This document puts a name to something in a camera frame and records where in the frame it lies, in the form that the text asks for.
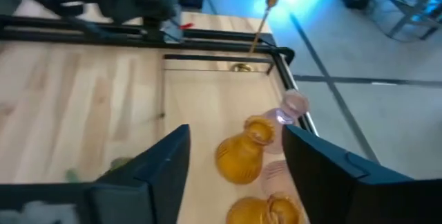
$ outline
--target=black metal frame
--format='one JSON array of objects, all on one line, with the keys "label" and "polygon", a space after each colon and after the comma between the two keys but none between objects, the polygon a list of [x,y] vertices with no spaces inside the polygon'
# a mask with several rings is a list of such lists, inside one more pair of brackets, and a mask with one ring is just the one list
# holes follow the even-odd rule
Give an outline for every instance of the black metal frame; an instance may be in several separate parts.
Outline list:
[{"label": "black metal frame", "polygon": [[[77,25],[73,25],[70,21],[0,15],[0,40],[44,41],[67,44],[167,48],[181,50],[212,50],[247,53],[249,52],[251,42],[255,37],[253,33],[188,29],[184,31],[184,41],[182,43],[168,44],[163,41],[146,40],[141,34],[141,26],[117,26],[114,24],[92,22],[88,22],[88,24],[92,24],[94,25],[94,28],[98,28],[100,31],[105,33],[111,33],[112,35],[87,35],[79,30]],[[29,28],[37,28],[38,30],[29,30]],[[60,32],[60,30],[67,30],[70,32]],[[260,62],[271,64],[267,74],[270,73],[273,67],[276,67],[280,73],[284,87],[286,89],[295,88],[293,78],[288,70],[288,64],[293,61],[295,56],[295,52],[293,50],[290,48],[277,47],[271,34],[262,34],[259,39],[259,44],[256,46],[255,53],[270,55],[272,59],[260,60]],[[189,57],[188,59],[244,62],[243,57],[199,56]],[[316,130],[311,123],[311,120],[306,115],[299,119],[299,123],[303,129],[316,134]]]}]

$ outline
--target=gold rod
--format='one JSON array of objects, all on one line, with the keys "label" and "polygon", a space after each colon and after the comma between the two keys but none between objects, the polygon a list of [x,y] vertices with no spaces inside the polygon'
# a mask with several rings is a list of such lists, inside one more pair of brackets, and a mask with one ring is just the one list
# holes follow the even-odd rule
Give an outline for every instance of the gold rod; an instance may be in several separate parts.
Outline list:
[{"label": "gold rod", "polygon": [[260,27],[258,28],[258,31],[257,31],[257,33],[255,35],[255,39],[253,40],[253,43],[251,44],[251,47],[250,47],[250,50],[249,50],[249,54],[252,54],[255,51],[256,44],[258,43],[258,38],[259,38],[259,36],[261,34],[262,27],[264,26],[265,20],[267,19],[267,16],[269,16],[269,12],[270,12],[270,8],[267,8],[265,10],[264,17],[262,18]]}]

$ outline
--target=red object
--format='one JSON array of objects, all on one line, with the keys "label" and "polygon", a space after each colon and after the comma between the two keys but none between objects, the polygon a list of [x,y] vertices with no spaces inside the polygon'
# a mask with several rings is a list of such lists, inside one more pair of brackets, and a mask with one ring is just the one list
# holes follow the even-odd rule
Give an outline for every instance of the red object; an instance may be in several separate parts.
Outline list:
[{"label": "red object", "polygon": [[188,29],[188,28],[192,28],[192,27],[193,27],[193,24],[192,24],[192,23],[189,23],[189,24],[183,24],[183,25],[180,26],[180,30],[186,30],[186,29]]}]

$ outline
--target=gray floor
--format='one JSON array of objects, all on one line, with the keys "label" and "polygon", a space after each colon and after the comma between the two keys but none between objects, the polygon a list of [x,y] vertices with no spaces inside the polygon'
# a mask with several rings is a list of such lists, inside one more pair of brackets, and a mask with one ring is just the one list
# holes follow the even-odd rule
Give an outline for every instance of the gray floor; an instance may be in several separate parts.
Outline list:
[{"label": "gray floor", "polygon": [[[221,15],[260,17],[264,0],[212,0]],[[388,31],[400,15],[386,0],[374,0],[370,12],[347,9],[341,0],[282,0],[269,23],[279,46],[296,51],[291,71],[323,76],[289,17],[293,13],[332,77],[365,77],[442,82],[442,40],[437,33],[414,41],[425,31]],[[205,12],[212,9],[206,3]],[[367,154],[324,82],[299,82],[311,102],[321,137],[361,156]],[[379,162],[413,178],[442,178],[442,87],[336,84]]]}]

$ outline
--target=wooden table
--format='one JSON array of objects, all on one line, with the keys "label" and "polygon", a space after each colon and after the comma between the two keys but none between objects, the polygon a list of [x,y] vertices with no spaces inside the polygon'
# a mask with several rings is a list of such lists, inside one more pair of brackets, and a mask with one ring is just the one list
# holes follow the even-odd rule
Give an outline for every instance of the wooden table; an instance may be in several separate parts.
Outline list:
[{"label": "wooden table", "polygon": [[[17,15],[53,17],[31,0]],[[90,6],[85,19],[106,21]],[[259,19],[185,12],[194,28],[255,32]],[[75,168],[94,180],[118,157],[136,156],[190,124],[191,161],[179,223],[224,223],[260,181],[238,186],[217,172],[214,151],[250,115],[278,106],[279,74],[229,71],[233,62],[163,62],[164,54],[244,53],[8,42],[0,53],[0,183],[66,182]],[[253,54],[253,57],[265,55]],[[265,163],[283,159],[265,155]]]}]

